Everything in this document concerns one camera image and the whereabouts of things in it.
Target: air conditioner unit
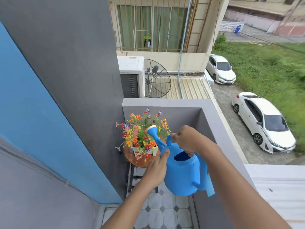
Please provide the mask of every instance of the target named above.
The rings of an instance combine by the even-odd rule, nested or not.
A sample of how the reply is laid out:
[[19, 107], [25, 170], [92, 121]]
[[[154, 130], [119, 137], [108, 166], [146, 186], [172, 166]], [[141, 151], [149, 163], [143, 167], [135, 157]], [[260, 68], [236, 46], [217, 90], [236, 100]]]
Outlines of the air conditioner unit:
[[118, 56], [125, 98], [145, 98], [144, 57]]

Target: car windshield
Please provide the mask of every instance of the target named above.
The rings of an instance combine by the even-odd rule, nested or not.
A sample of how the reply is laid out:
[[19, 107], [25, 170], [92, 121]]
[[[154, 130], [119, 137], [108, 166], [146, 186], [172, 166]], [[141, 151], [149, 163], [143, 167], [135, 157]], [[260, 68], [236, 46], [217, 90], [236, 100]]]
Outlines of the car windshield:
[[229, 71], [231, 66], [228, 62], [217, 62], [217, 70]]
[[288, 131], [288, 126], [282, 115], [264, 115], [265, 127], [269, 131], [283, 132]]

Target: drain pipe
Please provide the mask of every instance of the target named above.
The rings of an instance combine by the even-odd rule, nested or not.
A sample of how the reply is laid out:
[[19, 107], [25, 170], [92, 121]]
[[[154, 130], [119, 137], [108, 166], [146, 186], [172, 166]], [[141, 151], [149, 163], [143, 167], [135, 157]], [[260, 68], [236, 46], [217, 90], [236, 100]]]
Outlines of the drain pipe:
[[189, 6], [188, 6], [188, 12], [186, 14], [186, 20], [185, 20], [185, 26], [184, 26], [184, 32], [183, 32], [183, 38], [182, 38], [182, 45], [181, 45], [181, 51], [180, 51], [180, 62], [179, 62], [179, 68], [178, 68], [178, 82], [179, 82], [179, 88], [180, 88], [180, 93], [181, 93], [181, 98], [184, 99], [183, 93], [182, 93], [182, 88], [181, 88], [181, 82], [180, 82], [180, 66], [181, 66], [181, 59], [182, 59], [182, 52], [183, 52], [183, 46], [184, 46], [184, 41], [185, 41], [185, 33], [186, 33], [186, 28], [187, 28], [187, 23], [188, 23], [188, 18], [189, 18], [189, 12], [190, 12], [190, 7], [191, 7], [191, 1], [189, 1]]

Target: tiled floor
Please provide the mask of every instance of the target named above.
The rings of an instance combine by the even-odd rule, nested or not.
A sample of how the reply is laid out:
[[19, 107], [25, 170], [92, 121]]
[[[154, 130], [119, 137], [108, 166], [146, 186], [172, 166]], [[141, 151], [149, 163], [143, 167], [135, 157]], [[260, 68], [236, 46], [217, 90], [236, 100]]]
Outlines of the tiled floor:
[[[136, 168], [135, 175], [143, 175], [145, 168]], [[175, 196], [165, 186], [159, 186], [159, 193], [153, 190], [144, 202], [135, 229], [191, 229], [193, 228], [187, 196]], [[115, 208], [106, 208], [103, 224], [115, 212]]]

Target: trash bin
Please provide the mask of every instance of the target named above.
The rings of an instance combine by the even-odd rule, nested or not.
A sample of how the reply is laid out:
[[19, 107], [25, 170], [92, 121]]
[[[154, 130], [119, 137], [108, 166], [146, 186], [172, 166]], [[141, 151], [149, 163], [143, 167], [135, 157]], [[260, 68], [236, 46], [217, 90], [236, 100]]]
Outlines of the trash bin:
[[242, 25], [239, 25], [238, 27], [236, 27], [236, 29], [235, 29], [235, 34], [237, 34], [239, 31], [240, 31], [240, 28], [242, 28]]

